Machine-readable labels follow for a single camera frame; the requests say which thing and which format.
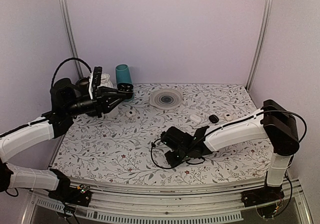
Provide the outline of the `black earbud charging case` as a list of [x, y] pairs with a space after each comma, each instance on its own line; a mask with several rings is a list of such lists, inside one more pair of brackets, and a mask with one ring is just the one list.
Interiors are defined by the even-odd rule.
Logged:
[[131, 83], [121, 82], [117, 84], [117, 90], [122, 93], [133, 94], [134, 86]]

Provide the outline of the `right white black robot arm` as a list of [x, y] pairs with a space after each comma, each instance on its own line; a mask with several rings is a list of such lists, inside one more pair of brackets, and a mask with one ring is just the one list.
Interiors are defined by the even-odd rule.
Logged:
[[169, 147], [165, 158], [171, 168], [190, 159], [198, 159], [220, 149], [242, 142], [268, 138], [273, 147], [266, 185], [259, 190], [262, 202], [278, 194], [290, 160], [300, 148], [298, 114], [285, 110], [272, 99], [262, 108], [242, 118], [219, 126], [198, 128], [194, 135], [171, 126], [160, 135], [160, 142]]

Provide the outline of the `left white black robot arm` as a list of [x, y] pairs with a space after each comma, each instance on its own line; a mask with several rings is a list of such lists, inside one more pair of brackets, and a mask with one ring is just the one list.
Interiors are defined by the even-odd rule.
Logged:
[[55, 191], [63, 200], [74, 197], [70, 179], [56, 169], [39, 170], [19, 167], [8, 160], [20, 152], [44, 141], [63, 136], [74, 124], [74, 117], [94, 113], [99, 118], [110, 113], [122, 101], [133, 96], [133, 85], [119, 83], [117, 88], [89, 83], [89, 90], [72, 84], [69, 78], [58, 80], [51, 88], [51, 111], [36, 120], [7, 131], [0, 136], [0, 190], [44, 189]]

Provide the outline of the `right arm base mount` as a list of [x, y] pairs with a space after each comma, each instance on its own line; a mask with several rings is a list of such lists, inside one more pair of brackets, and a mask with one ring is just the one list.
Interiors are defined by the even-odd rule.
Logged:
[[278, 213], [285, 197], [281, 187], [261, 187], [243, 191], [241, 201], [245, 207], [257, 207], [257, 214], [263, 219], [272, 219]]

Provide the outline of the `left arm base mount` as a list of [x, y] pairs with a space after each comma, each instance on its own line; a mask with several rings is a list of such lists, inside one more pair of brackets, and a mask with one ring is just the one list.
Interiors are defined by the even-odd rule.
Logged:
[[57, 200], [63, 204], [73, 204], [82, 207], [88, 207], [92, 192], [91, 187], [85, 184], [78, 186], [59, 187], [57, 190], [48, 192], [48, 197]]

